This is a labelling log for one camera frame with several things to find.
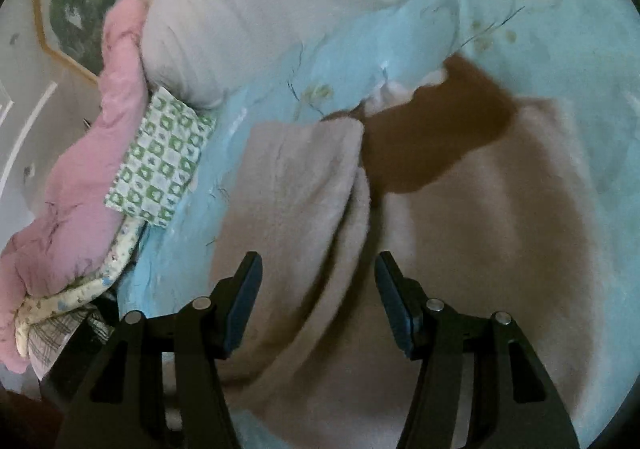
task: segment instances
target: green checkered pillow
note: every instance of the green checkered pillow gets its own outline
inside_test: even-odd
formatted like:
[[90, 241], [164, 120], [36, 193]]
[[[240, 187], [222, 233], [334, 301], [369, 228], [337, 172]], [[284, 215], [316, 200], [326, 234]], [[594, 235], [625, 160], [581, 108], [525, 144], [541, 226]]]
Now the green checkered pillow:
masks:
[[197, 116], [160, 88], [151, 98], [104, 204], [166, 227], [213, 127], [212, 119]]

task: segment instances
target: light blue bedsheet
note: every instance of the light blue bedsheet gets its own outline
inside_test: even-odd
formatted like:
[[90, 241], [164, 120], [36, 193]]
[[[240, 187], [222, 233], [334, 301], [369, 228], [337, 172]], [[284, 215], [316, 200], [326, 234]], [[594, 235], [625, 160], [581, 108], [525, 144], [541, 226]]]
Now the light blue bedsheet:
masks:
[[640, 371], [640, 17], [630, 0], [409, 0], [291, 50], [217, 109], [197, 187], [167, 230], [147, 230], [119, 288], [120, 312], [173, 313], [209, 293], [216, 236], [252, 125], [353, 108], [384, 75], [415, 87], [460, 49], [516, 94], [574, 102], [613, 282], [602, 304], [612, 353], [597, 376], [602, 403], [575, 426], [587, 445]]

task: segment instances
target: beige fleece blanket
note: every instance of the beige fleece blanket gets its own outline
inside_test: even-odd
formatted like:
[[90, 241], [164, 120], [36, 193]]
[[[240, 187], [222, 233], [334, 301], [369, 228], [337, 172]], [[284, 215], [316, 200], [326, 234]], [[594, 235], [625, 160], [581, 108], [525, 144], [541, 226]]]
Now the beige fleece blanket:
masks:
[[[459, 58], [447, 68], [442, 86], [362, 117], [364, 142], [351, 118], [252, 131], [212, 279], [249, 250], [262, 255], [264, 278], [220, 375], [230, 405], [292, 447], [398, 442], [420, 365], [385, 317], [372, 270], [383, 250], [460, 313], [510, 312], [574, 421], [597, 403], [600, 255], [571, 122], [559, 103], [516, 102]], [[377, 128], [385, 122], [395, 139]], [[413, 171], [394, 157], [407, 148], [419, 152]], [[419, 180], [406, 184], [403, 170], [421, 170]]]

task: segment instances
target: fabric fold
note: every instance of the fabric fold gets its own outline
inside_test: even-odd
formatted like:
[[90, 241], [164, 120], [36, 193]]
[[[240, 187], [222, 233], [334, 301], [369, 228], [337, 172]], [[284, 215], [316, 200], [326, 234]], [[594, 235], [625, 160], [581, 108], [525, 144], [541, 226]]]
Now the fabric fold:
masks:
[[224, 381], [248, 385], [240, 386], [240, 402], [265, 399], [288, 381], [350, 285], [369, 213], [361, 143], [362, 125], [353, 119], [252, 130], [211, 272], [215, 285], [246, 251], [262, 256], [262, 286], [242, 345], [219, 366]]

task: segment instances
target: white wall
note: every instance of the white wall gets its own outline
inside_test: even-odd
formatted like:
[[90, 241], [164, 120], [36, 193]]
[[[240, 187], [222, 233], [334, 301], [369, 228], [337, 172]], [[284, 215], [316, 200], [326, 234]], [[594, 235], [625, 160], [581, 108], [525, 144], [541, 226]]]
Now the white wall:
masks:
[[95, 119], [100, 98], [97, 87], [42, 51], [32, 0], [0, 7], [0, 84], [1, 251], [42, 208], [47, 173], [84, 133], [82, 119]]

